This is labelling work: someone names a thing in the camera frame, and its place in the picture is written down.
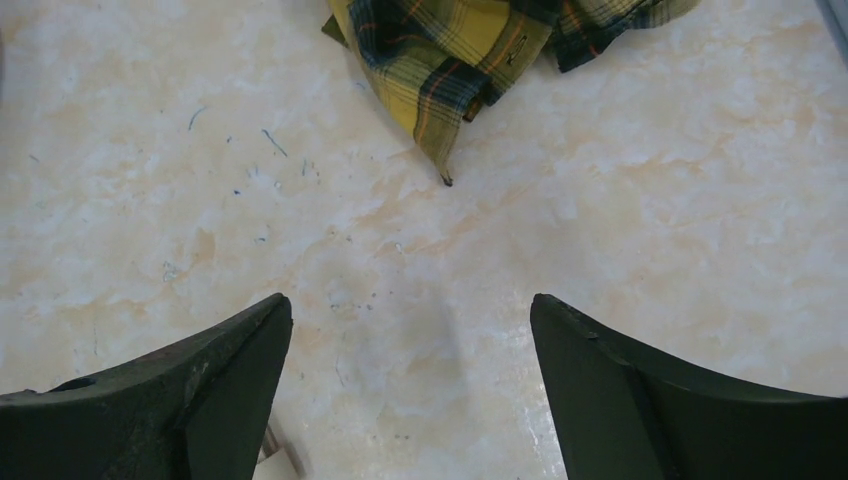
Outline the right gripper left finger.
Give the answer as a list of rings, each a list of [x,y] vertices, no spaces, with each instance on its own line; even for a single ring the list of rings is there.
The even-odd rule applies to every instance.
[[[118,366],[1,398],[5,479],[249,479],[293,330],[273,294]]]

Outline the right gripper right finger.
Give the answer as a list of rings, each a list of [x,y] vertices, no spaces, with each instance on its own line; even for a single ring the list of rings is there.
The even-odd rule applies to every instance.
[[[549,294],[530,324],[571,479],[843,479],[847,401],[756,384]]]

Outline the yellow plaid cloth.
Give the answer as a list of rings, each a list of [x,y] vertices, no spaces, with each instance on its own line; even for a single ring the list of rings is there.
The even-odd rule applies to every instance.
[[[350,50],[390,117],[452,185],[462,123],[494,105],[543,53],[565,73],[624,32],[652,29],[689,0],[332,1],[322,31]]]

